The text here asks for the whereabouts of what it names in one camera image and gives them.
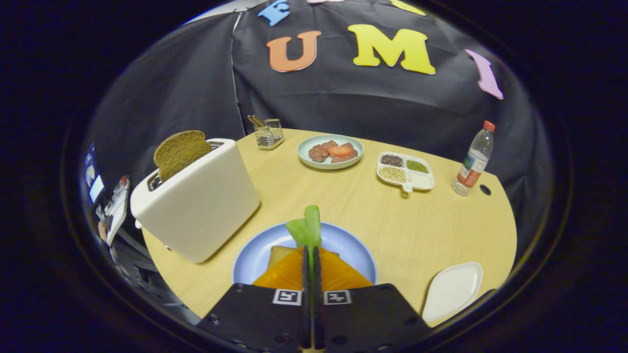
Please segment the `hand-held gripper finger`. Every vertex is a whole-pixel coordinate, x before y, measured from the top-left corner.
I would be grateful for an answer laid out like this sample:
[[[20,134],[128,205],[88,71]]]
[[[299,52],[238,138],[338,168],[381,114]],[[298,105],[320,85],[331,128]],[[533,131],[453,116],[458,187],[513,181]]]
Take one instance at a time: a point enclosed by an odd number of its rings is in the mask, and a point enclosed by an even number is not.
[[[323,291],[319,248],[313,254],[313,349],[325,353],[394,353],[434,329],[390,284]]]
[[[233,284],[198,327],[247,353],[300,353],[311,349],[312,304],[308,251],[300,266],[303,288]]]

